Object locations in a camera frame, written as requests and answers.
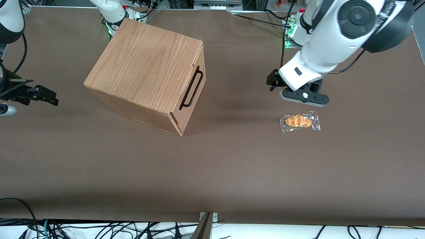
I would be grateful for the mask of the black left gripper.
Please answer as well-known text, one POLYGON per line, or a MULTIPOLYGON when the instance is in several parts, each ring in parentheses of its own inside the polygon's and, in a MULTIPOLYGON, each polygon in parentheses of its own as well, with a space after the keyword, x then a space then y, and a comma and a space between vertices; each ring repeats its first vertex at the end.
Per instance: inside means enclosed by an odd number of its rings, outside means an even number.
MULTIPOLYGON (((317 80, 312 83, 307 83, 302 86, 300 90, 301 96, 318 96, 321 95, 320 90, 322 87, 322 80, 317 80)), ((285 82, 282 77, 279 75, 278 70, 274 69, 272 77, 267 78, 267 86, 269 86, 270 91, 273 91, 276 87, 285 87, 285 82)))

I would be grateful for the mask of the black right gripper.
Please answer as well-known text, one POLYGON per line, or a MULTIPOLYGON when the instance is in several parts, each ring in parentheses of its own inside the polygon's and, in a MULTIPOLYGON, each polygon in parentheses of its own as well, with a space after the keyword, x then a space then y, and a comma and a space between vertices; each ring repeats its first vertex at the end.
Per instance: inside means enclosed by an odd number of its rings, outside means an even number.
POLYGON ((31 101, 43 101, 53 106, 58 106, 59 100, 57 93, 44 86, 35 86, 35 96, 32 92, 23 90, 20 92, 20 85, 1 85, 0 99, 2 101, 15 101, 18 97, 18 103, 30 105, 31 101))

